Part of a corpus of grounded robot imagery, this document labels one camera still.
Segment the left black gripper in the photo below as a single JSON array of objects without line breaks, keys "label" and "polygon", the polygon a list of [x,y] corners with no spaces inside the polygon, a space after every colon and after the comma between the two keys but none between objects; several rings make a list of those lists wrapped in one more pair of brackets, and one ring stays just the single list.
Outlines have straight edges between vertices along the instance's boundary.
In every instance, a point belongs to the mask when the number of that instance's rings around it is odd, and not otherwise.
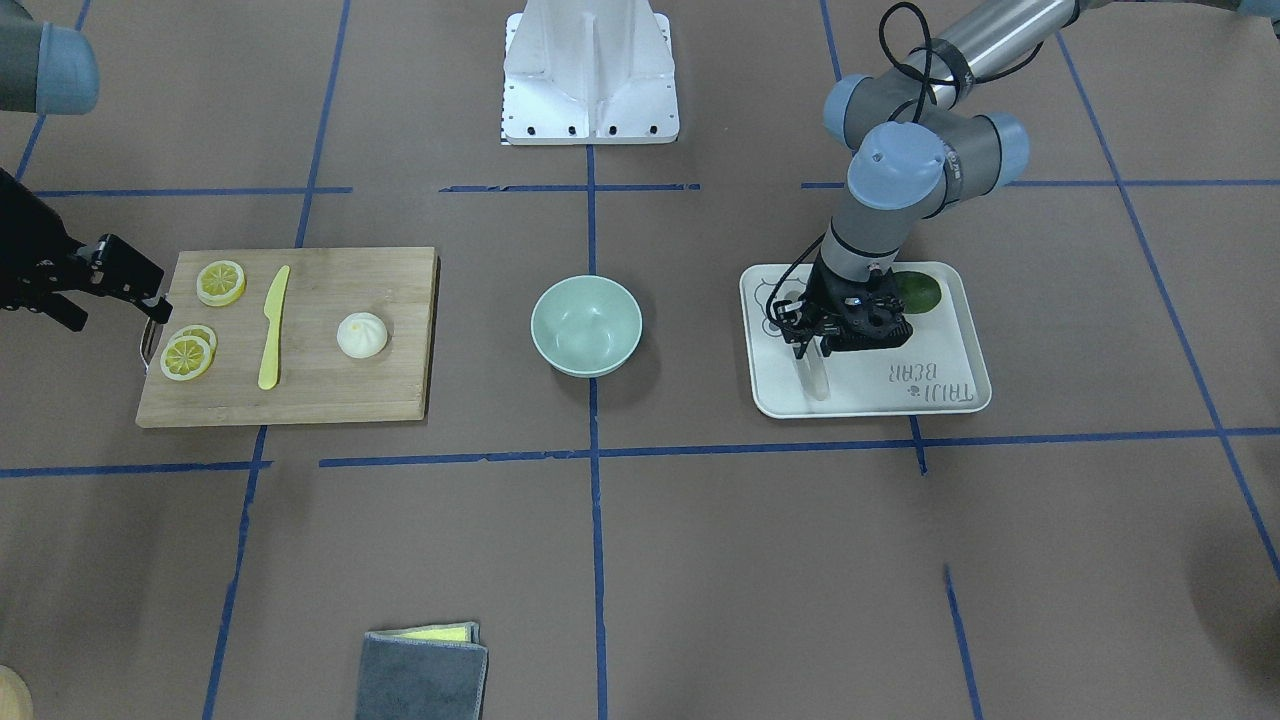
[{"label": "left black gripper", "polygon": [[804,292],[796,300],[778,299],[782,284],[814,249],[806,249],[772,290],[772,325],[799,361],[812,340],[820,342],[820,355],[836,352],[897,348],[913,336],[886,254],[870,255],[864,265],[867,277],[849,279],[818,255]]}]

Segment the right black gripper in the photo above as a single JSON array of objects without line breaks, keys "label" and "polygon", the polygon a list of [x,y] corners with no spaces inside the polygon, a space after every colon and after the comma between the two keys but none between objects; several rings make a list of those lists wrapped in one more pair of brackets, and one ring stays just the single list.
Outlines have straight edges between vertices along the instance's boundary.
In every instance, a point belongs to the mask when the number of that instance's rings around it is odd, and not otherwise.
[{"label": "right black gripper", "polygon": [[125,301],[155,324],[173,306],[160,295],[164,270],[116,234],[96,243],[70,237],[61,218],[15,177],[1,170],[1,305],[44,314],[72,332],[88,314],[63,293],[79,291]]}]

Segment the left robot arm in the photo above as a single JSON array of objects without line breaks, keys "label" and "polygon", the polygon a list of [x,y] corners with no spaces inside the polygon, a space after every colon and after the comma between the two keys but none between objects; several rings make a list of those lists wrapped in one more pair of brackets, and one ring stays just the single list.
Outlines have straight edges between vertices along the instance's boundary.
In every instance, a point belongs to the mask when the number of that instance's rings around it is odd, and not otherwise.
[{"label": "left robot arm", "polygon": [[1091,1],[986,1],[934,35],[911,14],[922,42],[906,56],[882,46],[881,76],[845,76],[824,104],[826,129],[851,152],[845,197],[822,237],[795,300],[772,293],[765,318],[796,359],[897,348],[913,336],[893,260],[911,228],[951,206],[1016,181],[1030,138],[1007,113],[974,117],[955,108],[980,86],[1029,64],[1044,41],[1093,8]]}]

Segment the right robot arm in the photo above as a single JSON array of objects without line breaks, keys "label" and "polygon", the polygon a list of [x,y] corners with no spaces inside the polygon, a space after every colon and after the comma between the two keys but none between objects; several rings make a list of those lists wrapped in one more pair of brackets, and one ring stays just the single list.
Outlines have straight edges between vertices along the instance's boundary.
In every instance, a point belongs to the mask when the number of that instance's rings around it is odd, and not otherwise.
[{"label": "right robot arm", "polygon": [[[3,110],[83,115],[99,100],[99,65],[77,29],[36,20],[18,1],[3,3]],[[93,243],[72,237],[61,218],[12,173],[1,172],[1,301],[79,332],[87,313],[65,297],[79,291],[114,297],[156,324],[172,316],[160,295],[163,269],[115,234]]]}]

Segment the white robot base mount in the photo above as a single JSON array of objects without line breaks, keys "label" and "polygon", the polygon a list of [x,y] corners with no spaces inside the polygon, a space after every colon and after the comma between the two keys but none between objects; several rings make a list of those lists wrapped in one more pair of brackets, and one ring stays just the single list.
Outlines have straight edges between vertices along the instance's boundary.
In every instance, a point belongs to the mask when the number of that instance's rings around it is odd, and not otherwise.
[{"label": "white robot base mount", "polygon": [[506,20],[503,70],[503,143],[678,138],[671,23],[648,1],[529,1]]}]

